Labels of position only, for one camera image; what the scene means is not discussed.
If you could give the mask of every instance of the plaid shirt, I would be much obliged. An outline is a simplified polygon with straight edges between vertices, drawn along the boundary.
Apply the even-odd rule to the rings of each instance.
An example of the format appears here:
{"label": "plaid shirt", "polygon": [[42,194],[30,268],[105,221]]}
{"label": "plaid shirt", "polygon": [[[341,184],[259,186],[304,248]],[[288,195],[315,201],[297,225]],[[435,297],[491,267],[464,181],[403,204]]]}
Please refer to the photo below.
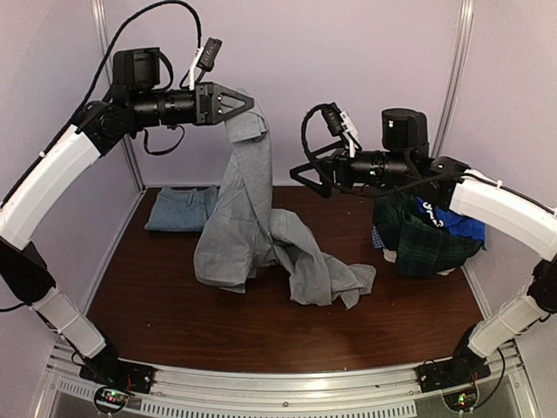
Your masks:
{"label": "plaid shirt", "polygon": [[381,248],[385,248],[385,244],[383,244],[383,240],[381,236],[377,232],[377,228],[374,226],[372,230],[372,243],[373,248],[380,250]]}
{"label": "plaid shirt", "polygon": [[460,267],[483,242],[455,237],[424,223],[414,198],[399,194],[375,200],[373,224],[385,247],[397,252],[397,273],[432,276]]}

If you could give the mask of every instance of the floor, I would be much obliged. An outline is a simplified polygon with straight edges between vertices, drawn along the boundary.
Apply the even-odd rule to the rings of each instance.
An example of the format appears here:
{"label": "floor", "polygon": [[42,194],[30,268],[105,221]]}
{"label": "floor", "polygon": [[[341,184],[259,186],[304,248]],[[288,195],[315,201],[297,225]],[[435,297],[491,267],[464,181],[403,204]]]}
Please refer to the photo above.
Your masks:
{"label": "floor", "polygon": [[157,190],[136,211],[93,301],[90,318],[127,359],[224,372],[314,372],[382,367],[451,355],[481,320],[461,271],[408,279],[371,244],[372,204],[277,187],[274,207],[296,212],[321,249],[377,268],[372,293],[346,310],[289,301],[282,267],[259,272],[246,294],[199,284],[194,233],[148,233]]}

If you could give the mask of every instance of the pile of clothes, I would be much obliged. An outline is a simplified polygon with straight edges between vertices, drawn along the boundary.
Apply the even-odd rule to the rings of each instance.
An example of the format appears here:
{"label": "pile of clothes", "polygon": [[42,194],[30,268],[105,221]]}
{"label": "pile of clothes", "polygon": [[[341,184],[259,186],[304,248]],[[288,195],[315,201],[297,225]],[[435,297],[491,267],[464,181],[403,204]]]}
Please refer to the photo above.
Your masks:
{"label": "pile of clothes", "polygon": [[401,193],[376,200],[372,242],[400,275],[445,275],[485,249],[486,226]]}
{"label": "pile of clothes", "polygon": [[[229,98],[223,97],[226,107]],[[290,274],[291,300],[346,308],[372,291],[373,266],[346,265],[322,253],[298,215],[272,209],[271,136],[257,104],[225,122],[232,155],[221,185],[157,196],[149,231],[201,232],[194,254],[197,280],[244,293],[260,267],[281,265]]]}

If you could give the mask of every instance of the cable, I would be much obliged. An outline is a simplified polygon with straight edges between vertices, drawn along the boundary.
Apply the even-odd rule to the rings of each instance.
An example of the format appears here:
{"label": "cable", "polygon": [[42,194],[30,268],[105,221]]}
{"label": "cable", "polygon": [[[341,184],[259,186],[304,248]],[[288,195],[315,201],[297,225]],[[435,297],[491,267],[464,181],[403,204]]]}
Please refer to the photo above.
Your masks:
{"label": "cable", "polygon": [[149,149],[149,132],[146,129],[143,129],[143,132],[144,132],[143,149],[145,150],[145,152],[147,152],[149,155],[154,155],[155,157],[160,157],[161,155],[166,155],[166,154],[170,154],[171,152],[173,152],[176,148],[178,148],[178,146],[182,142],[182,139],[184,139],[184,136],[185,136],[185,128],[182,125],[172,126],[169,129],[175,130],[176,128],[180,128],[182,130],[182,136],[180,137],[180,139],[178,140],[178,142],[176,144],[174,144],[170,148],[167,148],[167,149],[161,150],[161,151],[151,151]]}
{"label": "cable", "polygon": [[72,362],[73,364],[75,364],[76,366],[79,366],[79,367],[85,366],[85,363],[79,364],[79,363],[76,362],[76,360],[75,360],[75,358],[74,358],[76,355],[77,355],[77,351],[75,351],[75,352],[71,355],[71,362]]}
{"label": "cable", "polygon": [[348,135],[348,138],[350,138],[352,140],[352,142],[354,143],[354,145],[356,146],[356,149],[358,151],[363,150],[362,145],[358,142],[358,140],[350,132],[347,132],[346,135]]}
{"label": "cable", "polygon": [[103,393],[103,391],[105,390],[110,390],[110,391],[118,391],[121,392],[123,394],[126,394],[128,396],[133,396],[132,394],[130,394],[129,392],[126,392],[124,390],[119,390],[118,388],[114,388],[112,386],[101,386],[99,389],[97,389],[97,391],[95,392],[95,394],[93,395],[93,404],[95,405],[95,408],[97,408],[97,410],[103,414],[107,414],[107,415],[115,415],[118,412],[120,412],[122,409],[125,408],[125,406],[128,404],[128,399],[126,399],[125,404],[120,405],[118,408],[107,408],[105,405],[101,405],[98,402],[102,400],[101,398],[101,394]]}
{"label": "cable", "polygon": [[[120,35],[122,34],[122,32],[124,31],[125,27],[130,24],[131,22],[133,22],[135,19],[137,19],[138,17],[140,17],[141,15],[143,15],[144,13],[146,13],[149,10],[153,10],[156,9],[159,6],[163,6],[166,4],[177,4],[180,5],[182,7],[185,7],[192,15],[193,15],[193,19],[195,20],[195,24],[196,24],[196,29],[197,29],[197,33],[198,33],[198,49],[201,48],[201,20],[199,19],[199,15],[198,13],[195,11],[195,9],[193,9],[188,3],[183,2],[181,0],[163,0],[161,2],[157,2],[157,3],[153,3],[150,4],[147,7],[144,7],[143,9],[141,9],[140,11],[134,13],[133,15],[131,15],[130,17],[128,17],[118,28],[118,30],[116,31],[116,34],[114,35],[114,37],[112,38],[111,42],[109,43],[106,52],[103,56],[103,59],[101,60],[100,64],[98,65],[97,71],[95,72],[95,75],[93,76],[93,81],[91,82],[91,86],[89,87],[89,90],[85,93],[85,96],[83,98],[83,100],[81,101],[81,103],[77,106],[76,110],[72,113],[72,115],[70,116],[70,118],[68,119],[68,121],[64,124],[64,126],[62,126],[62,128],[60,129],[60,131],[56,134],[56,136],[49,142],[49,144],[46,146],[46,148],[44,148],[43,152],[41,152],[41,155],[44,156],[46,155],[51,149],[52,147],[56,144],[56,142],[58,142],[58,140],[64,135],[64,133],[68,130],[68,128],[71,125],[71,121],[78,115],[78,113],[83,109],[83,107],[85,105],[87,105],[87,102],[89,101],[89,99],[91,98],[91,94],[93,93],[93,91],[95,90],[95,87],[97,86],[97,82],[101,76],[101,73],[103,72],[103,68],[104,65],[106,64],[106,62],[108,61],[108,59],[111,56],[112,50],[114,49],[114,45],[116,44],[116,41],[118,40],[118,38],[120,37]],[[11,187],[11,189],[8,191],[8,193],[4,196],[2,202],[0,202],[0,208],[3,207],[3,205],[10,200],[10,198],[13,196],[13,194],[16,192],[16,190],[19,188],[19,186],[25,181],[25,179],[29,176],[29,174],[35,169],[35,167],[37,167],[37,165],[41,162],[41,160],[43,159],[43,157],[39,157],[37,158],[25,171],[25,173],[23,174],[22,177],[20,177],[17,182]]]}
{"label": "cable", "polygon": [[[473,174],[473,173],[471,173],[471,172],[465,172],[464,174],[461,174],[460,176],[461,176],[461,177],[471,177],[471,178],[473,178],[473,179],[478,180],[480,183],[484,183],[484,184],[486,184],[486,185],[491,185],[491,186],[493,186],[493,187],[498,187],[498,184],[497,184],[497,183],[495,183],[495,182],[493,182],[493,181],[491,181],[491,180],[483,179],[482,177],[476,176],[475,174]],[[545,206],[544,204],[540,203],[540,202],[537,201],[536,199],[532,199],[532,198],[528,197],[527,195],[522,194],[522,193],[520,193],[520,192],[517,192],[517,191],[515,191],[515,190],[513,190],[513,189],[511,189],[510,187],[507,187],[507,186],[505,186],[505,185],[502,185],[502,186],[499,187],[499,188],[500,188],[501,190],[504,190],[505,192],[510,192],[510,193],[514,194],[515,196],[518,196],[519,198],[522,198],[522,199],[524,199],[524,200],[527,200],[528,202],[530,202],[530,203],[532,203],[532,204],[534,204],[534,205],[540,207],[541,209],[543,209],[543,210],[546,211],[546,212],[551,213],[552,215],[554,214],[554,209],[551,209],[551,208]]]}
{"label": "cable", "polygon": [[500,348],[497,348],[497,351],[499,352],[499,356],[501,357],[501,361],[503,362],[503,368],[501,369],[501,376],[499,376],[499,379],[497,380],[497,384],[495,385],[495,388],[493,388],[493,390],[491,391],[491,394],[489,394],[486,397],[486,399],[484,399],[479,405],[476,405],[473,408],[474,411],[476,409],[483,407],[491,398],[493,398],[493,395],[495,394],[495,392],[497,392],[497,389],[499,389],[499,386],[501,385],[501,382],[505,377],[505,369],[507,368],[507,364],[505,362],[505,356],[503,355],[503,352],[501,351]]}
{"label": "cable", "polygon": [[[205,73],[206,73],[205,70],[201,70],[201,72],[199,72],[198,77],[195,79],[195,84],[198,84],[198,83],[203,79],[203,77],[205,76]],[[184,83],[185,83],[185,80],[188,78],[188,75],[189,75],[189,74],[190,74],[190,71],[189,71],[189,70],[186,71],[185,74],[184,74],[184,76],[183,76],[182,79],[180,80],[180,84],[178,85],[178,87],[179,87],[181,90],[188,90],[188,89],[189,89],[189,87],[188,87],[187,85],[184,84]]]}
{"label": "cable", "polygon": [[[112,382],[109,381],[110,378],[109,378],[109,379],[105,379],[103,376],[101,376],[100,373],[99,373],[97,370],[95,370],[95,368],[92,367],[91,364],[89,364],[89,362],[87,361],[87,359],[85,359],[85,357],[84,357],[81,353],[79,353],[79,351],[77,351],[77,349],[76,349],[75,347],[74,347],[74,349],[76,350],[76,352],[75,352],[74,354],[71,355],[71,362],[72,362],[73,364],[75,364],[76,366],[80,366],[80,367],[86,366],[86,367],[89,369],[89,371],[90,371],[91,373],[93,373],[93,374],[95,375],[95,377],[97,377],[97,379],[99,379],[103,384],[105,384],[105,385],[111,385],[111,384],[112,384]],[[74,361],[74,355],[75,355],[75,354],[77,354],[77,356],[81,359],[81,361],[82,361],[84,364],[81,364],[81,365],[80,365],[80,364],[77,364],[77,363]]]}
{"label": "cable", "polygon": [[19,303],[19,304],[13,306],[13,307],[3,307],[3,308],[0,308],[0,314],[5,314],[5,313],[8,313],[8,312],[13,312],[13,311],[19,309],[20,307],[24,307],[24,306],[25,306],[24,303]]}
{"label": "cable", "polygon": [[362,196],[361,193],[355,193],[353,190],[349,189],[348,187],[344,187],[342,185],[338,185],[337,183],[335,183],[334,181],[332,181],[328,175],[325,174],[325,172],[323,170],[321,170],[321,167],[319,167],[317,159],[313,156],[312,152],[309,149],[309,145],[307,144],[307,137],[306,137],[306,132],[307,132],[307,124],[309,123],[309,121],[311,120],[311,118],[313,117],[313,115],[315,115],[315,113],[317,113],[318,111],[322,111],[324,109],[328,109],[329,107],[331,107],[329,104],[317,104],[316,106],[313,106],[304,116],[304,120],[302,120],[302,128],[301,128],[301,140],[302,140],[302,148],[304,149],[304,154],[307,157],[308,161],[310,162],[310,164],[312,165],[312,167],[315,169],[315,171],[317,172],[317,174],[322,178],[322,181],[325,181],[328,185],[334,187],[335,189],[338,189],[342,192],[345,193],[349,193],[349,194],[355,194],[356,196],[360,196],[360,197],[364,197]]}

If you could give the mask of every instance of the white wall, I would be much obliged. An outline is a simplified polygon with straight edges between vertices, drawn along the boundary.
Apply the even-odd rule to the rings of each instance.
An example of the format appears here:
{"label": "white wall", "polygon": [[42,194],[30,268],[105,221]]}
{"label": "white wall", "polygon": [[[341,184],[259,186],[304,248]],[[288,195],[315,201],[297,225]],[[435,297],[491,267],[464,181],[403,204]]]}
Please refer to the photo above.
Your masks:
{"label": "white wall", "polygon": [[[557,206],[557,3],[477,2],[472,45],[443,153],[550,206]],[[496,311],[527,282],[539,259],[489,230],[472,267]],[[543,416],[557,410],[557,323],[536,325],[520,351]]]}
{"label": "white wall", "polygon": [[[4,195],[81,101],[100,51],[90,3],[71,0],[3,2],[0,45]],[[38,228],[39,251],[80,307],[135,198],[117,147],[70,188]],[[15,303],[0,280],[0,307]],[[26,309],[0,314],[0,335],[0,417],[29,416],[54,340]]]}
{"label": "white wall", "polygon": [[[148,0],[107,2],[114,33]],[[191,0],[204,39],[224,41],[206,80],[244,86],[269,118],[275,184],[305,162],[299,127],[313,105],[337,101],[357,124],[364,147],[380,145],[380,112],[404,106],[424,111],[434,137],[448,81],[460,0]],[[186,10],[164,6],[143,15],[117,49],[160,46],[178,81],[195,48],[195,26]],[[152,146],[173,144],[176,132],[153,132]],[[332,141],[312,128],[313,146]],[[230,147],[222,126],[188,128],[184,143],[166,157],[138,160],[146,184],[219,182]]]}

